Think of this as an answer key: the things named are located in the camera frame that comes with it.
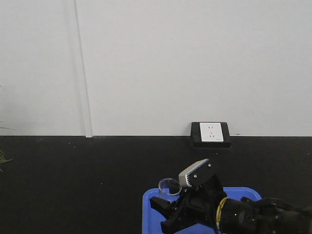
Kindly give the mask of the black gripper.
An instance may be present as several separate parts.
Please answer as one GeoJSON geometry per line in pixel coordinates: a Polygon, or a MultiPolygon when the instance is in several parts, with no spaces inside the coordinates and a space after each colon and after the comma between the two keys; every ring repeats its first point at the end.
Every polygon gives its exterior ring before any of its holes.
{"type": "Polygon", "coordinates": [[[164,234],[174,234],[197,223],[218,228],[226,200],[227,194],[214,174],[203,184],[188,188],[177,201],[153,196],[150,205],[160,214],[172,212],[170,218],[160,224],[164,234]]]}

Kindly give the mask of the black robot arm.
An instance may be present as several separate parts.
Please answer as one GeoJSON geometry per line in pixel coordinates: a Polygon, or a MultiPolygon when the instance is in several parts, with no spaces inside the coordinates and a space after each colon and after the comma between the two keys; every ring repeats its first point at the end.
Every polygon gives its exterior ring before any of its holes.
{"type": "Polygon", "coordinates": [[[165,220],[160,223],[164,234],[175,234],[201,224],[216,234],[310,234],[312,209],[297,208],[280,199],[253,201],[243,196],[229,198],[217,175],[198,180],[182,189],[176,201],[150,199],[152,209],[165,220]]]}

